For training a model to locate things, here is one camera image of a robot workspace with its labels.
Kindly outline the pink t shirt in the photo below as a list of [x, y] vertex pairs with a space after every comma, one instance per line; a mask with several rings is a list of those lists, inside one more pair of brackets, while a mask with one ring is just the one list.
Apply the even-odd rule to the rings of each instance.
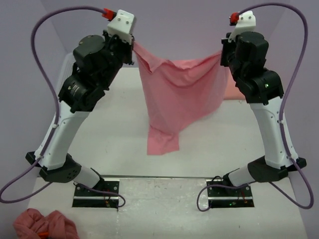
[[170, 61], [138, 43], [134, 52], [149, 116], [147, 154], [178, 151], [179, 133], [215, 112], [224, 100], [228, 74], [220, 65], [221, 53]]

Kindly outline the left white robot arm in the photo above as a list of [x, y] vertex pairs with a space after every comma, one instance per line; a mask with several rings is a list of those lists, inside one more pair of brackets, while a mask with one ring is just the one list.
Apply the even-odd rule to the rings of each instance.
[[77, 163], [69, 147], [81, 124], [93, 111], [124, 64], [131, 65], [134, 37], [129, 41], [118, 35], [89, 35], [73, 50], [75, 62], [71, 75], [58, 93], [59, 113], [54, 116], [40, 147], [26, 154], [30, 164], [40, 167], [46, 182], [74, 182], [93, 196], [103, 192], [104, 179], [92, 168]]

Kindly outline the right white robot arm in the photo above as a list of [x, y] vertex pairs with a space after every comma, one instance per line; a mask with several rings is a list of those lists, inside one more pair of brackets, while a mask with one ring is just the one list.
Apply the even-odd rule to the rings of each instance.
[[307, 162], [295, 152], [288, 133], [287, 143], [283, 142], [280, 127], [287, 129], [280, 119], [284, 90], [280, 76], [264, 66], [269, 47], [264, 36], [251, 31], [235, 37], [227, 33], [221, 43], [223, 48], [220, 64], [230, 69], [235, 86], [250, 105], [265, 150], [264, 156], [223, 176], [223, 192], [233, 196], [241, 185], [280, 181], [289, 172], [306, 167]]

